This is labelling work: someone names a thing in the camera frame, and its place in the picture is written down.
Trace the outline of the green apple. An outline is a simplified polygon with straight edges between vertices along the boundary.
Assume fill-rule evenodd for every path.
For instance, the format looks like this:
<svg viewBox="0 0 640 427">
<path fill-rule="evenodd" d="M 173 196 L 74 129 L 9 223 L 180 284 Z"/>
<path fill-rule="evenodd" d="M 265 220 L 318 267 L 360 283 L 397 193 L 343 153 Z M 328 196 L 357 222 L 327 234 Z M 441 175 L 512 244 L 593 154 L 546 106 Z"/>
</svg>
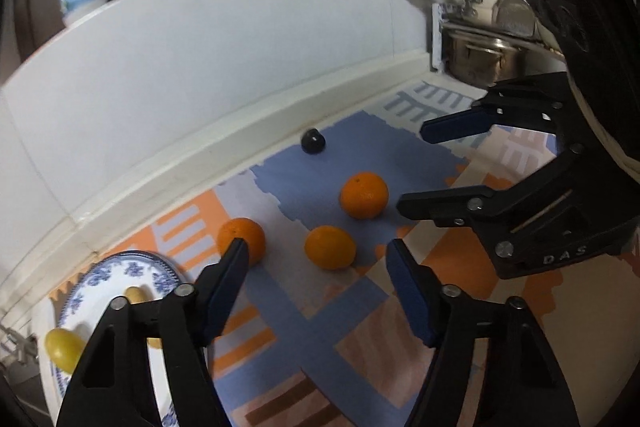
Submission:
<svg viewBox="0 0 640 427">
<path fill-rule="evenodd" d="M 51 329 L 44 337 L 49 359 L 67 374 L 74 373 L 85 347 L 85 341 L 68 329 Z"/>
</svg>

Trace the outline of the small yellow fruit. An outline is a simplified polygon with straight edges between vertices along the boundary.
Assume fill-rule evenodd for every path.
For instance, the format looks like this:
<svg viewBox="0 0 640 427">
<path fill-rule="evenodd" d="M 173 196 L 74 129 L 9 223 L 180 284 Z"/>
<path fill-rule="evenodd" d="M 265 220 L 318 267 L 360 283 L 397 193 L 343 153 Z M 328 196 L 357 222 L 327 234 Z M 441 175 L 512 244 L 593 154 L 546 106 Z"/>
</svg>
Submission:
<svg viewBox="0 0 640 427">
<path fill-rule="evenodd" d="M 138 286 L 128 287 L 125 291 L 125 297 L 132 305 L 147 303 L 149 301 L 149 297 L 146 295 L 145 290 Z"/>
<path fill-rule="evenodd" d="M 150 337 L 146 340 L 146 342 L 153 349 L 160 349 L 162 347 L 162 340 L 160 340 L 160 338 Z"/>
</svg>

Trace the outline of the orange tangerine small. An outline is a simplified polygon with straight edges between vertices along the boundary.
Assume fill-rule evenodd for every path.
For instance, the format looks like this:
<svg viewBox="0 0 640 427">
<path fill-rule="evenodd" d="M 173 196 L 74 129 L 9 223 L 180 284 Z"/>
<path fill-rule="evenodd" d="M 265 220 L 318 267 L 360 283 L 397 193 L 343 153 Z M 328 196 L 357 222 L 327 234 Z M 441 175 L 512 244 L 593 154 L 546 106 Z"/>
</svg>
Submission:
<svg viewBox="0 0 640 427">
<path fill-rule="evenodd" d="M 343 229 L 321 225 L 307 235 L 304 251 L 318 268 L 337 271 L 348 268 L 355 261 L 357 244 Z"/>
</svg>

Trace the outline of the dark plum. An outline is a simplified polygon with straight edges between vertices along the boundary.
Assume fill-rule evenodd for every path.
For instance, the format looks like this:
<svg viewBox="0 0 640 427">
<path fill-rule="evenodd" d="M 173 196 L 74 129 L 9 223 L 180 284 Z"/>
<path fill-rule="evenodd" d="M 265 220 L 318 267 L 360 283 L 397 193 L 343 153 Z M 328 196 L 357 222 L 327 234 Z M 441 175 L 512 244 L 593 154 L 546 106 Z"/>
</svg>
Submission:
<svg viewBox="0 0 640 427">
<path fill-rule="evenodd" d="M 300 147 L 308 155 L 320 154 L 326 148 L 326 138 L 318 129 L 308 129 L 300 138 Z"/>
</svg>

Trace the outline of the metal dish rack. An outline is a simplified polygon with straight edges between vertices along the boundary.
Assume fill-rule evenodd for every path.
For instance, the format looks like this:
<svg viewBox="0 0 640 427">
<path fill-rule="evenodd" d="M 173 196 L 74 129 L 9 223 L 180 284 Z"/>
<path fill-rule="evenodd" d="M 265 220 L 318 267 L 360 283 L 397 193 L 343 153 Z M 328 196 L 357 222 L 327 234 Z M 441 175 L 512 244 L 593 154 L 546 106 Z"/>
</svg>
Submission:
<svg viewBox="0 0 640 427">
<path fill-rule="evenodd" d="M 463 20 L 454 20 L 448 9 L 449 5 L 446 4 L 432 5 L 431 70 L 433 72 L 447 74 L 442 60 L 442 34 L 446 30 L 461 30 L 487 37 L 500 38 L 510 42 L 512 46 L 526 49 L 525 75 L 566 69 L 564 56 L 557 50 L 548 48 L 541 41 L 518 38 L 473 25 Z"/>
</svg>

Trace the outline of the stainless steel pot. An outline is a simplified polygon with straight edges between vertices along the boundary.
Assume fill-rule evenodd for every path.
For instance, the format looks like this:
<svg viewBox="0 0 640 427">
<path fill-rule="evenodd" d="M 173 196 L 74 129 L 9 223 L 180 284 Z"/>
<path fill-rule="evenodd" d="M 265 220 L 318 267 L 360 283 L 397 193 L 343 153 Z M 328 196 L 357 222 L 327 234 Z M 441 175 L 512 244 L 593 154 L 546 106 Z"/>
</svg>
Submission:
<svg viewBox="0 0 640 427">
<path fill-rule="evenodd" d="M 445 72 L 469 86 L 487 89 L 496 83 L 525 75 L 526 49 L 461 30 L 442 34 Z"/>
</svg>

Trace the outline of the blue white porcelain plate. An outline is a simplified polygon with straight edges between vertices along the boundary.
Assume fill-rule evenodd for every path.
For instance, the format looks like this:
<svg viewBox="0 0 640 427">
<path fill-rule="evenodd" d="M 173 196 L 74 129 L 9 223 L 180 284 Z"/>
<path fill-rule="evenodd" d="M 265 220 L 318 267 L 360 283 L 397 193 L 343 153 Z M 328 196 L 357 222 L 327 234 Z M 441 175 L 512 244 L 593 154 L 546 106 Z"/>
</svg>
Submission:
<svg viewBox="0 0 640 427">
<path fill-rule="evenodd" d="M 147 303 L 160 301 L 184 283 L 186 279 L 169 261 L 146 251 L 124 251 L 106 257 L 79 275 L 77 282 L 61 299 L 62 307 L 56 314 L 56 329 L 74 332 L 88 347 L 89 339 L 100 323 L 105 310 L 124 311 L 132 305 L 125 297 L 130 286 L 145 290 Z M 179 426 L 174 403 L 172 403 L 162 349 L 153 349 L 145 341 L 152 390 L 162 426 Z M 61 410 L 72 374 L 58 369 L 50 360 L 50 374 Z"/>
</svg>

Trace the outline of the metal skimmer ladle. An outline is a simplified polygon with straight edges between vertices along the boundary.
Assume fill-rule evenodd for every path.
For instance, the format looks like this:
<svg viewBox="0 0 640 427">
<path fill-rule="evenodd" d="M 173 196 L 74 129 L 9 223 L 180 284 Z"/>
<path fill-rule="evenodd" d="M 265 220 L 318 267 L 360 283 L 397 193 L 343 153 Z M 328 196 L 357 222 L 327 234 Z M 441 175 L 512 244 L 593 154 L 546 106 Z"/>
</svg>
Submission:
<svg viewBox="0 0 640 427">
<path fill-rule="evenodd" d="M 497 0 L 492 8 L 492 20 L 507 35 L 534 38 L 536 16 L 526 0 Z"/>
</svg>

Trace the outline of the colourful patterned foam mat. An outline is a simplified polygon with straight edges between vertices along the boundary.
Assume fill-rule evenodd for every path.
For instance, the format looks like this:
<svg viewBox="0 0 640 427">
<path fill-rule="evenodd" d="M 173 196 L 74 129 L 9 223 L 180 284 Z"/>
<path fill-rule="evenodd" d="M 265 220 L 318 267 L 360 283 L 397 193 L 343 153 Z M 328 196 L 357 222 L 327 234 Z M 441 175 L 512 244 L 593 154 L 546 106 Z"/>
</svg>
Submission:
<svg viewBox="0 0 640 427">
<path fill-rule="evenodd" d="M 326 150 L 291 145 L 169 211 L 115 246 L 146 251 L 195 279 L 218 260 L 224 222 L 245 217 L 267 237 L 209 359 L 235 426 L 400 426 L 423 383 L 432 351 L 412 335 L 384 254 L 405 239 L 418 260 L 471 296 L 526 300 L 549 338 L 582 425 L 600 421 L 639 358 L 639 253 L 602 256 L 524 279 L 498 279 L 472 231 L 413 223 L 387 207 L 371 221 L 338 203 L 360 171 L 385 180 L 390 196 L 447 186 L 506 188 L 544 165 L 555 141 L 495 127 L 444 145 L 424 143 L 423 121 L 466 109 L 457 89 L 426 82 L 326 127 Z M 344 270 L 322 270 L 304 251 L 310 231 L 331 225 L 357 244 Z"/>
</svg>

